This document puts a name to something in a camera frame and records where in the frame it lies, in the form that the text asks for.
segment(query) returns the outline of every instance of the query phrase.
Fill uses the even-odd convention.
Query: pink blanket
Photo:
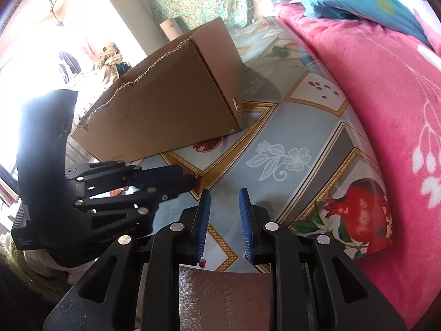
[[[428,61],[436,55],[373,22],[309,19],[294,4],[276,10],[333,74],[369,136],[394,244],[357,262],[411,328],[441,290],[441,72]]]

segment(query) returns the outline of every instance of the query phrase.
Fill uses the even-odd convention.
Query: white lace flower print
[[[270,176],[273,176],[278,182],[285,180],[287,176],[285,170],[279,170],[276,173],[277,169],[283,165],[290,172],[293,170],[300,172],[305,166],[311,168],[309,166],[311,156],[307,148],[293,148],[288,154],[285,154],[285,148],[281,144],[269,144],[267,141],[263,141],[257,145],[256,152],[258,155],[247,161],[246,165],[251,168],[257,168],[266,163],[259,180],[265,180]]]
[[[262,143],[257,144],[256,152],[259,154],[268,152],[268,147],[270,144],[267,141],[263,141]]]
[[[306,148],[293,148],[288,152],[289,157],[283,159],[283,164],[286,164],[286,169],[289,171],[295,170],[296,172],[301,172],[305,165],[311,160],[311,156],[308,154],[308,149]]]

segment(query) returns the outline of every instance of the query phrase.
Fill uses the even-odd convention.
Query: blue pillow
[[[311,18],[368,18],[391,30],[415,36],[431,47],[410,11],[397,0],[301,0]]]

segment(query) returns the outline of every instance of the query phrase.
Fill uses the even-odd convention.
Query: cardboard box
[[[135,161],[236,132],[242,61],[219,17],[118,79],[72,137],[100,161]]]

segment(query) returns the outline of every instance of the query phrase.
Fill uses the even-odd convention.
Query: pillow
[[[441,23],[427,0],[398,0],[413,13],[438,55],[441,55]]]
[[[301,0],[310,18],[366,18],[430,46],[415,16],[397,0]]]

